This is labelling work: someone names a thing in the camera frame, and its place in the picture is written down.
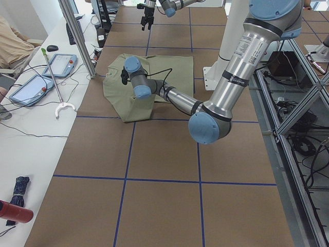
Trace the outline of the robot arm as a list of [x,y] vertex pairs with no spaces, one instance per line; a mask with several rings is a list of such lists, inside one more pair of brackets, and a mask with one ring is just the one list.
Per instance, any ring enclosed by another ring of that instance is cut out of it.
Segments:
[[[188,5],[191,5],[193,3],[198,3],[203,1],[197,1],[197,0],[176,0],[176,1],[168,1],[163,0],[159,1],[163,11],[164,15],[167,17],[172,17],[175,15],[177,10],[180,10]],[[141,30],[145,30],[145,27],[148,26],[148,30],[151,29],[153,23],[154,23],[154,11],[156,8],[156,1],[155,0],[147,0],[144,1],[144,3],[140,3],[137,5],[137,9],[143,9],[144,10],[144,16],[141,18]]]
[[300,34],[303,7],[304,1],[247,1],[246,18],[239,24],[244,32],[211,98],[205,102],[180,92],[165,80],[149,79],[135,56],[125,60],[121,81],[132,85],[138,99],[158,95],[190,115],[192,138],[200,144],[211,144],[230,132],[232,109],[269,45]]

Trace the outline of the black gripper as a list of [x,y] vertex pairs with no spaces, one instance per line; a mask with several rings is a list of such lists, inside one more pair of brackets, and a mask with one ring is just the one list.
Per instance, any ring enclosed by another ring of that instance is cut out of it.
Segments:
[[152,7],[145,7],[144,8],[144,16],[141,18],[141,30],[145,30],[146,24],[148,24],[148,29],[151,29],[154,23],[154,8]]

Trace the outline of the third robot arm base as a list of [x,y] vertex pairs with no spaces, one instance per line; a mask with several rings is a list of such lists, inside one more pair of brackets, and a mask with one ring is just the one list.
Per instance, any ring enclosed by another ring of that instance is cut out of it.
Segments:
[[328,63],[328,36],[320,45],[304,45],[307,50],[305,55],[311,62]]

